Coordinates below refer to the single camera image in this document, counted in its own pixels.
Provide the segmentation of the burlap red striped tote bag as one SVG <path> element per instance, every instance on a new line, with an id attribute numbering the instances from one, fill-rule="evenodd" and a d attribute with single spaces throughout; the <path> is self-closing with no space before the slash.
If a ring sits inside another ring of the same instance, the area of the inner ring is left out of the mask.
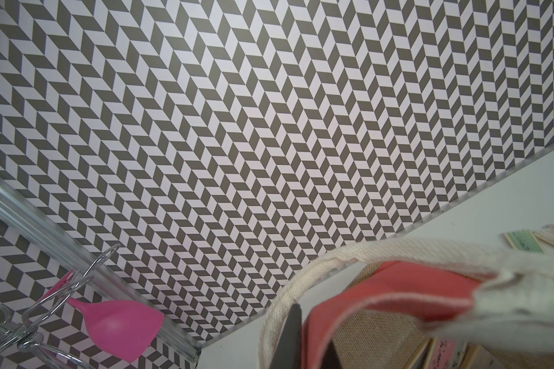
<path id="1" fill-rule="evenodd" d="M 319 304 L 296 337 L 301 366 L 321 367 L 338 328 L 362 310 L 416 318 L 433 336 L 554 355 L 554 257 L 458 241 L 390 238 L 330 251 L 304 267 L 266 312 L 258 363 L 268 368 L 289 312 L 318 280 L 351 261 L 375 273 Z"/>

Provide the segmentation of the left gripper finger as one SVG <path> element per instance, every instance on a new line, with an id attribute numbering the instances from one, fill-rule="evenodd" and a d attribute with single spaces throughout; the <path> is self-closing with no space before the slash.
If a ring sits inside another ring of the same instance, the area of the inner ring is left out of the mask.
<path id="1" fill-rule="evenodd" d="M 289 310 L 270 369 L 300 369 L 303 317 L 299 304 Z"/>

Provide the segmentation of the green tassel folding fan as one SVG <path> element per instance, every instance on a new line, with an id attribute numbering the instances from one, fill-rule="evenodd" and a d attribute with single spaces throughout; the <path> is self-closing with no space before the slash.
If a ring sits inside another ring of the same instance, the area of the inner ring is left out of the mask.
<path id="1" fill-rule="evenodd" d="M 545 253 L 531 230 L 506 232 L 504 237 L 509 245 L 515 250 L 542 254 Z"/>

